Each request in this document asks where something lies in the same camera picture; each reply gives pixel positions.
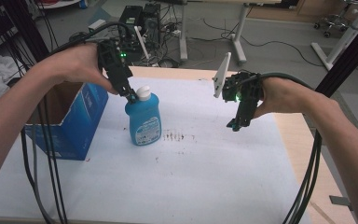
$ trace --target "chair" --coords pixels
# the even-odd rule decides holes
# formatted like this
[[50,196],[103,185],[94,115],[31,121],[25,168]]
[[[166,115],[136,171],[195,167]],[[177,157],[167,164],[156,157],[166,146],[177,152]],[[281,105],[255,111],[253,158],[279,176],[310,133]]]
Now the chair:
[[326,24],[328,28],[324,31],[324,37],[330,37],[330,29],[336,28],[340,32],[345,32],[351,25],[351,21],[345,18],[345,14],[348,12],[351,5],[358,5],[358,0],[341,0],[346,3],[346,6],[337,15],[328,15],[315,22],[313,28],[319,29],[321,23]]

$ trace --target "floor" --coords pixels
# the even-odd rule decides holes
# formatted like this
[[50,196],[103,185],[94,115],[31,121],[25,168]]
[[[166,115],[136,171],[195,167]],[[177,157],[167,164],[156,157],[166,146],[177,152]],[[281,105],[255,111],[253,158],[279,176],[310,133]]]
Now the floor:
[[[78,5],[72,5],[46,10],[46,15],[58,44],[61,45],[68,41],[70,35],[79,31],[87,31],[88,26],[98,19],[117,21],[123,6],[144,6],[145,3],[146,1],[139,0],[89,0],[89,7],[87,9],[80,9]],[[176,12],[177,14],[175,15],[180,19],[181,15],[178,8]],[[173,13],[171,12],[169,15],[174,20]],[[209,15],[202,17],[193,8],[192,12],[190,10],[190,13],[187,14],[187,17],[188,60],[180,63],[180,67],[216,70],[226,52],[234,52],[231,43],[225,39],[202,41],[197,38],[220,38],[221,35],[224,35],[222,34],[224,31],[221,29],[231,30],[238,22],[235,19],[237,16],[233,16],[232,11],[229,13],[224,11],[219,13],[219,15],[209,13]],[[36,24],[50,47],[48,29],[45,22],[37,20]],[[340,33],[333,33],[330,38],[325,38],[323,31],[315,30],[312,23],[252,19],[246,21],[241,35],[241,44],[247,57],[247,63],[238,65],[236,63],[236,56],[233,54],[228,68],[229,71],[239,71],[240,69],[258,73],[280,71],[299,77],[314,88],[322,81],[327,74],[327,70],[310,46],[310,43],[319,43],[324,52],[328,54],[341,36]],[[168,45],[168,55],[177,62],[180,62],[178,39],[175,37],[171,38]],[[358,68],[341,85],[334,98],[340,102],[347,116],[358,127]],[[328,153],[325,149],[324,155],[328,161]],[[334,166],[332,166],[332,172],[336,172]]]

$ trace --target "blue bottle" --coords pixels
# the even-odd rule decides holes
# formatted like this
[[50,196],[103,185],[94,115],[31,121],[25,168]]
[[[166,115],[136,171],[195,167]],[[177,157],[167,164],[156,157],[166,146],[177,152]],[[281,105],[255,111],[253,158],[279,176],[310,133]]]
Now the blue bottle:
[[131,140],[136,146],[145,146],[161,137],[161,119],[158,111],[158,97],[143,86],[136,91],[135,103],[127,103],[125,110],[130,116]]

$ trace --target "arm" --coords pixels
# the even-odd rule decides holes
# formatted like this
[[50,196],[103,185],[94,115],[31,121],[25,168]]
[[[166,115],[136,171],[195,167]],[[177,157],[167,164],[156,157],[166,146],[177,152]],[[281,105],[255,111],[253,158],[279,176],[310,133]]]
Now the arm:
[[263,80],[264,102],[255,117],[269,112],[303,113],[324,139],[358,217],[358,130],[338,103],[290,80]]
[[67,49],[32,67],[0,98],[0,167],[24,123],[54,85],[64,81],[92,82],[114,92],[97,64],[95,45]]

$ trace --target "cardboard box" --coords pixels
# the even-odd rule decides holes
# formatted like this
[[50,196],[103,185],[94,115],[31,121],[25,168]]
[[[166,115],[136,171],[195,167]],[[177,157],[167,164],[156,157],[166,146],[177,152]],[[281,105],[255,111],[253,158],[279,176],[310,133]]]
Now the cardboard box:
[[[94,84],[65,82],[55,86],[47,94],[47,109],[50,130],[57,159],[83,161],[87,156],[92,138],[100,122],[108,99],[107,91]],[[45,103],[41,114],[36,116],[35,141],[47,153],[42,123],[46,127]],[[32,138],[33,118],[25,126]]]

